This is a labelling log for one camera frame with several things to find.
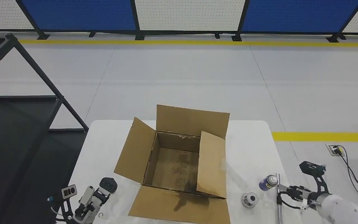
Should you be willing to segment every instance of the open cardboard box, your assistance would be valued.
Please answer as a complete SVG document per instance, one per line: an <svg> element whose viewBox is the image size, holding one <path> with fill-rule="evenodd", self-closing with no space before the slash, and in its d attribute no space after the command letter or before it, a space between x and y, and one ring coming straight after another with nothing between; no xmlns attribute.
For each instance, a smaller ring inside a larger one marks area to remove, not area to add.
<svg viewBox="0 0 358 224"><path fill-rule="evenodd" d="M134 118L115 173L141 184L130 216L230 223L228 113L157 105L157 130Z"/></svg>

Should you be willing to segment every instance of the electrical outlet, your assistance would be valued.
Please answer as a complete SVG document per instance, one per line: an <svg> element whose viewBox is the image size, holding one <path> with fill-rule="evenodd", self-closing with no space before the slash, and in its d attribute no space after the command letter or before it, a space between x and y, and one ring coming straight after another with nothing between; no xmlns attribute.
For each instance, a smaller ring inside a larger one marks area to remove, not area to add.
<svg viewBox="0 0 358 224"><path fill-rule="evenodd" d="M331 154L331 156L339 156L339 154L335 153L335 149L336 149L335 146L337 146L336 144L326 144L326 146L327 146L327 149L328 149L329 153ZM339 148L339 150L341 150L342 156L345 156L345 153L343 152L343 150L341 148Z"/></svg>

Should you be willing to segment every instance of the gray floor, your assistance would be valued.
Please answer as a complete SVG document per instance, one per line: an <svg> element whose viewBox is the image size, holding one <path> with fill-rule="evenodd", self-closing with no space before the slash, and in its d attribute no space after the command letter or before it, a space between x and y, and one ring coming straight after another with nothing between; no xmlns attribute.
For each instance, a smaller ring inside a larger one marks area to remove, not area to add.
<svg viewBox="0 0 358 224"><path fill-rule="evenodd" d="M230 112L232 120L264 120L276 132L358 132L358 50L354 48L25 48L87 124L134 116L154 120L156 104L167 104ZM51 91L13 50L0 62L0 95L32 94ZM61 108L53 127L78 124ZM303 175L298 165L304 160L326 164L330 192L358 203L345 164L339 157L331 157L325 144L276 142L292 184L316 190L313 178ZM340 144L348 150L351 167L358 173L358 143ZM306 223L322 223L312 211L304 212L303 218Z"/></svg>

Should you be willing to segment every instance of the black cable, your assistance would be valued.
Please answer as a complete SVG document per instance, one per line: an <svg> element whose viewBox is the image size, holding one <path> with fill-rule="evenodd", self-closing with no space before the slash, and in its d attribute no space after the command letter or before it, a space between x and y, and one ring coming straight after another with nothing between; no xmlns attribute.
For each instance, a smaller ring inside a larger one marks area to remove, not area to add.
<svg viewBox="0 0 358 224"><path fill-rule="evenodd" d="M356 178L356 175L354 175L353 170L352 170L352 169L350 168L350 166L348 165L348 153L347 153L347 150L346 150L343 146L340 146L340 145L337 145L337 146L338 146L338 147L342 147L342 148L344 149L345 153L346 153L347 161L343 158L342 153L338 153L338 154L341 156L341 158L343 159L343 161L344 161L345 164L347 165L349 179L351 180L351 183L352 183L354 189L355 189L355 190L357 191L357 193L358 193L358 190L357 190L356 186L354 185L354 183L353 183L353 181L352 181L352 177L351 177L350 171L352 172L352 175L353 175L353 177L354 177L354 179L355 179L355 181L356 181L357 183L358 183L358 180L357 180L357 178Z"/></svg>
<svg viewBox="0 0 358 224"><path fill-rule="evenodd" d="M290 208L293 208L293 209L301 209L300 207L296 207L296 206L292 206L292 205L290 205L290 204L287 204L287 203L282 199L282 197L281 197L282 194L287 194L287 195L288 195L288 193L287 193L287 192L279 192L278 197L280 198L280 200L281 200L282 203L284 203L286 206L288 206L288 207L290 207Z"/></svg>

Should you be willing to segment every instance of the yellow floor line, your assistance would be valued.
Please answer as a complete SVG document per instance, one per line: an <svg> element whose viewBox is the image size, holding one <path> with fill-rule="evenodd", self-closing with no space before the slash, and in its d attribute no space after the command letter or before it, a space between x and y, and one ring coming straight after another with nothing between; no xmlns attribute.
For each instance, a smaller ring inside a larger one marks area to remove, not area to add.
<svg viewBox="0 0 358 224"><path fill-rule="evenodd" d="M241 45L241 46L302 46L356 48L358 43L310 43L273 41L209 41L209 40L19 40L21 44L76 44L76 45Z"/></svg>
<svg viewBox="0 0 358 224"><path fill-rule="evenodd" d="M278 142L358 142L358 133L352 132L272 132Z"/></svg>

